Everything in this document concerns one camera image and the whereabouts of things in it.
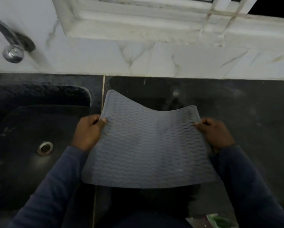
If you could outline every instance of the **blue sleeve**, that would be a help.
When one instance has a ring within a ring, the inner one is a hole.
[[[284,211],[260,173],[239,146],[211,157],[224,182],[240,228],[284,228]]]
[[[86,152],[68,146],[8,227],[60,227],[86,159]]]

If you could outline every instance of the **chrome faucet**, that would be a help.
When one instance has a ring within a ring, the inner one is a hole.
[[[24,34],[16,33],[0,20],[0,32],[5,36],[10,45],[3,50],[3,57],[11,63],[19,63],[24,58],[24,51],[31,52],[35,49],[33,41]]]

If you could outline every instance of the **sink drain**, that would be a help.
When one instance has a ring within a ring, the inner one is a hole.
[[[37,154],[40,156],[47,156],[51,153],[53,144],[51,142],[43,142],[37,149]]]

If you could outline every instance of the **drying mat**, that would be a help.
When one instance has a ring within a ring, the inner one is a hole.
[[[155,111],[109,90],[101,118],[108,122],[83,168],[84,183],[170,188],[217,179],[193,126],[200,122],[196,106]]]

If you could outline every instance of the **person's left hand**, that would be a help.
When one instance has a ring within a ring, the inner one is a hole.
[[[90,151],[98,142],[101,129],[106,124],[106,119],[100,120],[99,114],[86,116],[80,119],[71,146],[84,152]]]

